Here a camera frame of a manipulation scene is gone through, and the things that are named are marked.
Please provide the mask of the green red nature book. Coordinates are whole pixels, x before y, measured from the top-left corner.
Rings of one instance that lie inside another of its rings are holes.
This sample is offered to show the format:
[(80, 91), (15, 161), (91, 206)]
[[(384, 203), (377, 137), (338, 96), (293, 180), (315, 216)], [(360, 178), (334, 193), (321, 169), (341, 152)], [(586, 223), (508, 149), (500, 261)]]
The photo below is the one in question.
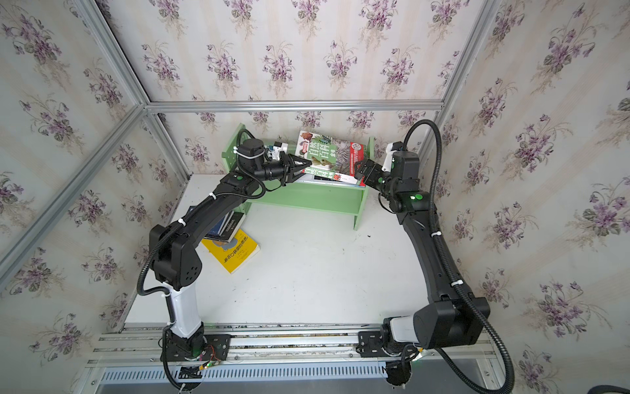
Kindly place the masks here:
[(354, 164), (368, 158), (368, 148), (359, 142), (340, 140), (311, 131), (300, 131), (295, 154), (312, 161), (311, 167), (352, 175)]

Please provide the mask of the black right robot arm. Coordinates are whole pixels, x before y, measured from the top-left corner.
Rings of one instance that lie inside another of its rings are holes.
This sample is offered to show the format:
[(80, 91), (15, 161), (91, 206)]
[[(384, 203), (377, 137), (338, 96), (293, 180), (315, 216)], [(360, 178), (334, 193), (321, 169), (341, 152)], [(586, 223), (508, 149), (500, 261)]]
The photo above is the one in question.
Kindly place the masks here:
[(395, 151), (385, 171), (371, 159), (354, 164), (354, 177), (384, 197), (409, 237), (423, 271), (428, 305), (412, 315), (386, 318), (382, 325), (383, 351), (398, 356), (407, 344), (424, 349), (474, 345), (482, 323), (465, 303), (468, 296), (485, 316), (490, 306), (476, 297), (464, 282), (444, 243), (430, 193), (421, 190), (417, 171), (419, 158), (409, 151)]

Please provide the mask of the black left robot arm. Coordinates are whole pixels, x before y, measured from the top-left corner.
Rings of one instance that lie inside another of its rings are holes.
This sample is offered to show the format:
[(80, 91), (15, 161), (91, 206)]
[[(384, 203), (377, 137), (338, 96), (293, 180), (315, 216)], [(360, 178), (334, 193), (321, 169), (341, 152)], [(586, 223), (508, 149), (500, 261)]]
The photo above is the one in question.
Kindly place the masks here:
[(284, 151), (274, 158), (255, 138), (239, 143), (234, 153), (233, 169), (202, 202), (171, 224), (154, 226), (149, 233), (149, 254), (136, 292), (139, 296), (160, 293), (165, 299), (169, 320), (162, 330), (162, 363), (167, 363), (169, 355), (200, 361), (208, 348), (195, 290), (203, 267), (196, 251), (201, 241), (235, 208), (264, 197), (267, 181), (286, 186), (303, 177), (312, 165), (310, 160)]

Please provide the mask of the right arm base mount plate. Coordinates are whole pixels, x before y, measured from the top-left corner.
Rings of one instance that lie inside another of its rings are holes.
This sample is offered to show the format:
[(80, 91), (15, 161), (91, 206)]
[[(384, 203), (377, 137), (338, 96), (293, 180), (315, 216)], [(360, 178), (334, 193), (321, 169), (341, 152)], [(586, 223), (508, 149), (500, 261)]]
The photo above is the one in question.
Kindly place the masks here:
[(361, 358), (390, 357), (385, 351), (384, 345), (385, 340), (381, 331), (360, 331), (355, 350)]

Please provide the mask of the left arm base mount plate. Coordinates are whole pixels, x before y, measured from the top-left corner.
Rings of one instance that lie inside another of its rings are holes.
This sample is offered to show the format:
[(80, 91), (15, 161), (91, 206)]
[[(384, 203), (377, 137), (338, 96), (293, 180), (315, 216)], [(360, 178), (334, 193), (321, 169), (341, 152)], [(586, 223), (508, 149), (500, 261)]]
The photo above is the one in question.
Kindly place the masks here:
[(203, 363), (226, 361), (231, 339), (229, 334), (205, 334), (197, 360)]

